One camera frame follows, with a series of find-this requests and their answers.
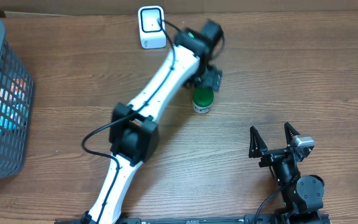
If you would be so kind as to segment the green lid seasoning jar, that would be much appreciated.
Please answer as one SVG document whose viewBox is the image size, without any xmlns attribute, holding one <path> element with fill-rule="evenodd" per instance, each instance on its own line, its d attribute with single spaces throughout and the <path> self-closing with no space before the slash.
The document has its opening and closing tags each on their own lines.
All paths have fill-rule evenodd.
<svg viewBox="0 0 358 224">
<path fill-rule="evenodd" d="M 192 107 L 197 113 L 205 114 L 211 109 L 214 92 L 209 89 L 196 88 L 193 92 Z"/>
</svg>

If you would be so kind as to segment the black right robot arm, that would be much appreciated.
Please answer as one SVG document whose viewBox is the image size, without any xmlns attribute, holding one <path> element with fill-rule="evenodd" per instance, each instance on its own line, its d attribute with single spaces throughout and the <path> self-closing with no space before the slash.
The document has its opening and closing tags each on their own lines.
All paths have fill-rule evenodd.
<svg viewBox="0 0 358 224">
<path fill-rule="evenodd" d="M 325 224 L 330 223 L 329 215 L 319 212 L 323 208 L 324 180 L 317 175 L 302 176 L 298 163 L 303 161 L 314 148 L 314 139 L 300 134 L 290 123 L 284 124 L 287 146 L 268 149 L 258 130 L 250 127 L 249 157 L 259 158 L 259 167 L 268 167 L 278 190 L 268 196 L 259 206 L 255 215 L 248 218 L 258 223 Z M 263 207 L 281 194 L 284 207 L 274 214 L 262 216 Z"/>
</svg>

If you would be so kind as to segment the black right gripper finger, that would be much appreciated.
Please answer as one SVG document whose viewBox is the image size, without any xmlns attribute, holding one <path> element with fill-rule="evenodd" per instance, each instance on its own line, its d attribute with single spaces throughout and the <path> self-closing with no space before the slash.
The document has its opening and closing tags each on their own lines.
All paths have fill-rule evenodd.
<svg viewBox="0 0 358 224">
<path fill-rule="evenodd" d="M 300 134 L 289 122 L 286 122 L 284 124 L 284 129 L 285 129 L 286 142 L 288 145 L 290 145 L 293 138 Z"/>
<path fill-rule="evenodd" d="M 261 138 L 258 130 L 254 127 L 250 127 L 250 146 L 249 157 L 258 158 L 262 157 L 264 152 L 268 150 L 268 147 Z"/>
</svg>

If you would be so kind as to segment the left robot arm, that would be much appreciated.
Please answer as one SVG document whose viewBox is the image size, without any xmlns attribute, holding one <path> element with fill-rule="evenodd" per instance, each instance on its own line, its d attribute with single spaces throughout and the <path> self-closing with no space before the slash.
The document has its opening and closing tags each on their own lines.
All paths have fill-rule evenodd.
<svg viewBox="0 0 358 224">
<path fill-rule="evenodd" d="M 146 87 L 128 104 L 118 103 L 110 123 L 90 132 L 81 142 L 89 154 L 110 160 L 108 173 L 95 204 L 81 223 L 116 223 L 126 193 L 141 165 L 157 148 L 158 124 L 181 87 L 218 91 L 222 71 L 210 61 L 217 45 L 224 46 L 222 27 L 208 20 L 200 31 L 178 30 L 168 39 L 171 49 Z"/>
</svg>

